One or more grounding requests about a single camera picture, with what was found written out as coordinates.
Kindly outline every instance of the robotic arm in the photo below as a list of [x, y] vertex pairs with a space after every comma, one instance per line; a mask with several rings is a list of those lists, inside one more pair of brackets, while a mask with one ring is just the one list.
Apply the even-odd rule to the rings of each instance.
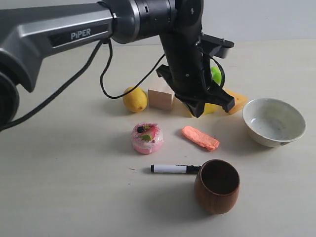
[[203, 0], [102, 0], [0, 10], [0, 126], [17, 112], [16, 86], [35, 89], [45, 57], [109, 38], [126, 44], [159, 36], [168, 66], [157, 74], [176, 97], [195, 117], [205, 103], [228, 112], [234, 98], [223, 90], [225, 76], [221, 85], [212, 80], [210, 59], [225, 58], [234, 43], [204, 35], [202, 13]]

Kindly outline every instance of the yellow sponge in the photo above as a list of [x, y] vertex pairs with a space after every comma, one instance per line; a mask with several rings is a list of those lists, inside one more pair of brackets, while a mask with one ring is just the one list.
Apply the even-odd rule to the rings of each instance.
[[204, 113], [202, 115], [208, 115], [208, 114], [213, 114], [217, 111], [217, 105], [213, 105], [213, 104], [208, 104], [206, 103], [205, 104], [205, 107], [204, 107]]
[[235, 98], [235, 106], [228, 112], [230, 115], [242, 110], [242, 108], [247, 104], [248, 98], [244, 95], [237, 94], [230, 90], [225, 90], [229, 95]]

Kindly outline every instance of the pink packaged item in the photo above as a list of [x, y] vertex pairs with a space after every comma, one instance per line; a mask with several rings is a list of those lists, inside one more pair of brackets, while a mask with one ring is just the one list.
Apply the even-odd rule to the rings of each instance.
[[151, 154], [158, 151], [163, 145], [161, 128], [156, 123], [140, 123], [132, 132], [132, 144], [136, 151], [142, 154]]

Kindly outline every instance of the orange toy carrot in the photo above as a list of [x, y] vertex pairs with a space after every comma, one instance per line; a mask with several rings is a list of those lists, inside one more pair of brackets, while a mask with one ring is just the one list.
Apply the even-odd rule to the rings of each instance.
[[182, 134], [192, 142], [201, 147], [205, 147], [209, 151], [213, 151], [219, 146], [218, 140], [190, 126], [184, 127]]

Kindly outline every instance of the white wall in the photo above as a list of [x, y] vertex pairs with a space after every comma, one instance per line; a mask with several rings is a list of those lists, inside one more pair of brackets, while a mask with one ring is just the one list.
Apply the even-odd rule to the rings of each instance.
[[[0, 0], [0, 9], [97, 0]], [[204, 0], [203, 31], [233, 41], [316, 38], [316, 0]], [[137, 44], [158, 44], [146, 39]]]

